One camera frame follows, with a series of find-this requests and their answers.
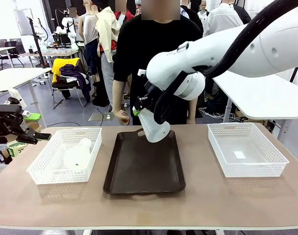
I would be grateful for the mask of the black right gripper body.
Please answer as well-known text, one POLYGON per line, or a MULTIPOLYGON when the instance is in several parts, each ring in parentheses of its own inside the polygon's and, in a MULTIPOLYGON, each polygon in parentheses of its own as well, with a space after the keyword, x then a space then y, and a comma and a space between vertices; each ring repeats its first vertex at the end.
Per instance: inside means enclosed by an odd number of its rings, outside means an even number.
POLYGON ((159 89, 157 86, 151 84, 149 81, 145 84, 145 90, 147 94, 145 95, 144 106, 151 112, 155 112, 155 107, 157 103, 160 107, 160 111, 162 110, 162 102, 159 102, 160 96, 164 93, 163 90, 159 89))

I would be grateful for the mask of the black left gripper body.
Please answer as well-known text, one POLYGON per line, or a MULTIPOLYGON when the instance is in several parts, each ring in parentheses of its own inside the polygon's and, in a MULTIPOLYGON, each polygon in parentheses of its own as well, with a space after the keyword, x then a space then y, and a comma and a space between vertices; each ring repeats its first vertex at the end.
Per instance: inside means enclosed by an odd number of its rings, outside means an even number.
POLYGON ((0 104, 0 144, 7 143, 7 135, 19 136, 24 133, 23 110, 19 104, 0 104))

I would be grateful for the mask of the person's right hand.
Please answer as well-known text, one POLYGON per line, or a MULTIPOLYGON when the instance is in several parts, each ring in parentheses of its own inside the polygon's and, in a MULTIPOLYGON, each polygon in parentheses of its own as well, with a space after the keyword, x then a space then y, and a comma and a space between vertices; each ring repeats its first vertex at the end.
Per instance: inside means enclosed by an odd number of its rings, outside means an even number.
POLYGON ((115 111, 114 116, 117 118, 120 125, 129 125, 130 118, 128 113, 126 113, 124 110, 115 111))

